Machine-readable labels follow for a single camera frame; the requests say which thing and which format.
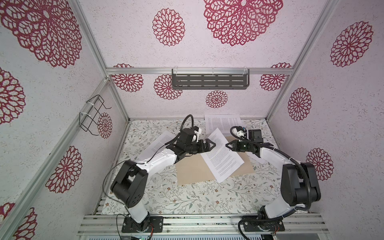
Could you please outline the beige file folder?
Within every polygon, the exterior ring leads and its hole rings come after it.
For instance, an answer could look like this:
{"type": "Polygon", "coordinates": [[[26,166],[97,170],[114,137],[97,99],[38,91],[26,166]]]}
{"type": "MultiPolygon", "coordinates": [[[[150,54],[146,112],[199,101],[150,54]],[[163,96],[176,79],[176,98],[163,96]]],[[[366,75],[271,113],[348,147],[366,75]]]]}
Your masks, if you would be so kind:
{"type": "MultiPolygon", "coordinates": [[[[228,140],[228,142],[234,140],[233,137],[225,138],[228,140]]],[[[253,166],[248,155],[246,153],[238,154],[245,163],[240,166],[230,177],[253,174],[253,166]]],[[[176,170],[179,186],[216,180],[201,154],[184,158],[176,164],[176,170]]]]}

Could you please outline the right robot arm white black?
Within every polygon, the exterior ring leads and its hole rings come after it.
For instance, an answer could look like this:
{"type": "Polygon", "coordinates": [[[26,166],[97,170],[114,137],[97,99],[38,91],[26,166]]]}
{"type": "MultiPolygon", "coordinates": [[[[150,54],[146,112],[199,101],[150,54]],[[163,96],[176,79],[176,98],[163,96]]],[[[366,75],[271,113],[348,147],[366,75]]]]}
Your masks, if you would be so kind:
{"type": "Polygon", "coordinates": [[[258,211],[259,220],[286,218],[296,211],[307,211],[321,199],[316,168],[295,160],[269,143],[234,140],[226,144],[233,152],[252,153],[282,171],[280,195],[258,211]]]}

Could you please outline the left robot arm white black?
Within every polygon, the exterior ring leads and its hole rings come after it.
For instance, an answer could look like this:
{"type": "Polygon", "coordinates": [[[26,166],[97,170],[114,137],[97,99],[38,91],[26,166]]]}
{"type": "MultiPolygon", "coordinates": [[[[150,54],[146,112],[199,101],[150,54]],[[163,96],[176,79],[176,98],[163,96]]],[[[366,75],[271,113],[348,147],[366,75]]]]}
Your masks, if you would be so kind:
{"type": "Polygon", "coordinates": [[[210,139],[199,138],[198,127],[186,128],[172,140],[164,144],[161,152],[141,163],[125,161],[111,184],[110,190],[128,209],[129,217],[136,224],[149,219],[149,212],[142,203],[147,180],[156,173],[172,166],[186,156],[208,153],[216,149],[216,143],[210,139]]]}

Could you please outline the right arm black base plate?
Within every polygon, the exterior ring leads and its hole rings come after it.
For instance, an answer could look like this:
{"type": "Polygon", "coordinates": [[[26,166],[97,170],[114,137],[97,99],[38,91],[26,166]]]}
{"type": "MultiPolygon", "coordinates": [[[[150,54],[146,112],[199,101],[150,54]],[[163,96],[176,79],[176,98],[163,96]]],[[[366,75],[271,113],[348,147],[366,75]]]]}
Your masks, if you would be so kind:
{"type": "Polygon", "coordinates": [[[283,224],[283,218],[272,219],[259,219],[258,216],[244,216],[242,218],[242,225],[245,228],[245,232],[283,232],[285,226],[283,224]]]}

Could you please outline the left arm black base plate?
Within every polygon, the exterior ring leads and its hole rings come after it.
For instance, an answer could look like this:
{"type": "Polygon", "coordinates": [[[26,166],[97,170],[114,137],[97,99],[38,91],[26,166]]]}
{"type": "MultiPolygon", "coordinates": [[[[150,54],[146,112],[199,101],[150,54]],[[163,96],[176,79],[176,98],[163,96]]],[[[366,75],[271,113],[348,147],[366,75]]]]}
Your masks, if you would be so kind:
{"type": "Polygon", "coordinates": [[[163,231],[164,217],[147,216],[141,223],[135,222],[131,217],[125,217],[122,233],[161,233],[163,231]]]}

